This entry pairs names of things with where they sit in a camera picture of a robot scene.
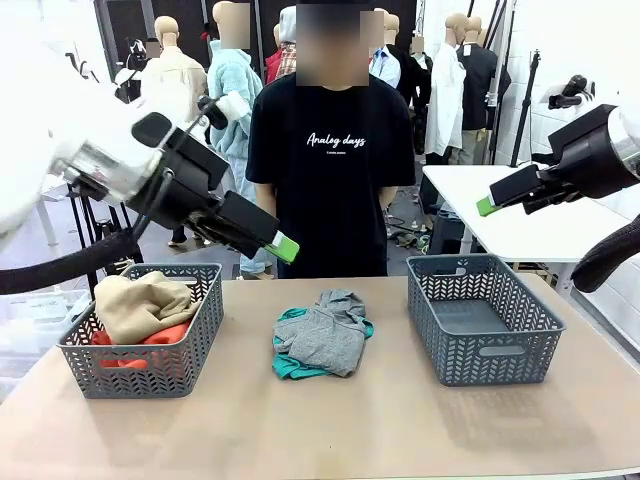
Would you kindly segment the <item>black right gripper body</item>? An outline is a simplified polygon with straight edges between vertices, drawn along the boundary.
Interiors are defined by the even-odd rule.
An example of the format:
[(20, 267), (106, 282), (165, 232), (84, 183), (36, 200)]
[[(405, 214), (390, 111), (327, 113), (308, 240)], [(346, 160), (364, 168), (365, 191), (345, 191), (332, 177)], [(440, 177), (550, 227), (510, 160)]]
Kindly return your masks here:
[(574, 188), (600, 199), (636, 184), (636, 111), (600, 105), (550, 137), (559, 162), (542, 170), (544, 188)]

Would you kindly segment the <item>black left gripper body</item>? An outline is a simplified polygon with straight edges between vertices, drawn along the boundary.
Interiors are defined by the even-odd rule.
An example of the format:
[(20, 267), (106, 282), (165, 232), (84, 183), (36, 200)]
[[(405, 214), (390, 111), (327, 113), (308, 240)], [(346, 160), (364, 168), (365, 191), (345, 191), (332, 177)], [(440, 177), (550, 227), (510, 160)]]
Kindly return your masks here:
[(139, 238), (151, 222), (173, 229), (192, 222), (218, 223), (214, 190), (226, 167), (221, 158), (180, 129), (133, 127), (133, 138), (152, 149), (127, 206), (138, 213), (128, 233)]

